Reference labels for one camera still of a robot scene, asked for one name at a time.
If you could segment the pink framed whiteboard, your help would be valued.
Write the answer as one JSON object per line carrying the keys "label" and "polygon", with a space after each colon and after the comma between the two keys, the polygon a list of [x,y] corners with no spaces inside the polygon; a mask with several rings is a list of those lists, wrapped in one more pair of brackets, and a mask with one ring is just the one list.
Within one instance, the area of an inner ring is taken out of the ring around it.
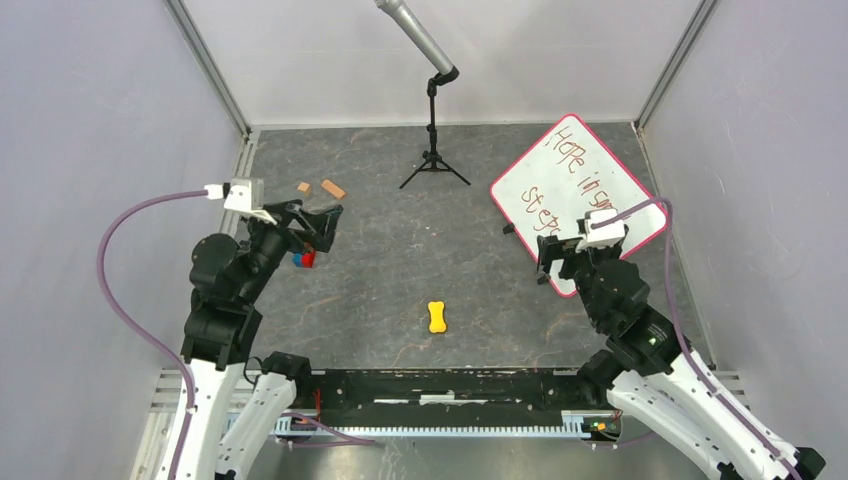
{"label": "pink framed whiteboard", "polygon": [[667,228],[667,211],[651,203],[647,188],[587,124],[568,114],[508,167],[490,196],[533,259],[537,236],[580,237],[577,221],[593,210],[614,208],[627,235],[627,256]]}

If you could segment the yellow bone shaped eraser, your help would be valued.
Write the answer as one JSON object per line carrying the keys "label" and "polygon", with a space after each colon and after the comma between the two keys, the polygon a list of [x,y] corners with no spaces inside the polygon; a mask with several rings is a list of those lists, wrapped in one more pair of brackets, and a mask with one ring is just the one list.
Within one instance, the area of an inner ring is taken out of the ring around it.
{"label": "yellow bone shaped eraser", "polygon": [[427,305],[429,313],[428,330],[431,334],[443,334],[447,331],[445,320],[445,303],[443,301],[431,301]]}

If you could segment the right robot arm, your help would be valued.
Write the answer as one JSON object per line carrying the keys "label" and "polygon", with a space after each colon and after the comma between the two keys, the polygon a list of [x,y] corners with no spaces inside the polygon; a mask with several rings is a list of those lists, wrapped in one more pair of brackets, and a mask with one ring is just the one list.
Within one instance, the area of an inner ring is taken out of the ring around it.
{"label": "right robot arm", "polygon": [[577,392],[591,408],[609,404],[673,445],[710,479],[816,479],[826,461],[759,421],[717,380],[674,324],[648,303],[650,287],[620,245],[578,248],[578,239],[538,237],[537,268],[574,281],[606,349],[579,370]]}

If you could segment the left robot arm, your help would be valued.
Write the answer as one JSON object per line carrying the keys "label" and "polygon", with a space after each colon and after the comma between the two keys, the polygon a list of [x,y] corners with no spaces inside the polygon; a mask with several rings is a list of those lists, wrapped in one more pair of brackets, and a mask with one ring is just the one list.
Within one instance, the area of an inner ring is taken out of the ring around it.
{"label": "left robot arm", "polygon": [[251,357],[262,314],[255,303],[286,255],[330,251],[344,208],[307,211],[302,201],[268,204],[270,221],[248,218],[241,237],[207,236],[192,252],[190,314],[180,355],[191,375],[178,405],[158,479],[244,479],[274,423],[314,394],[307,358],[274,352],[232,426],[231,400]]}

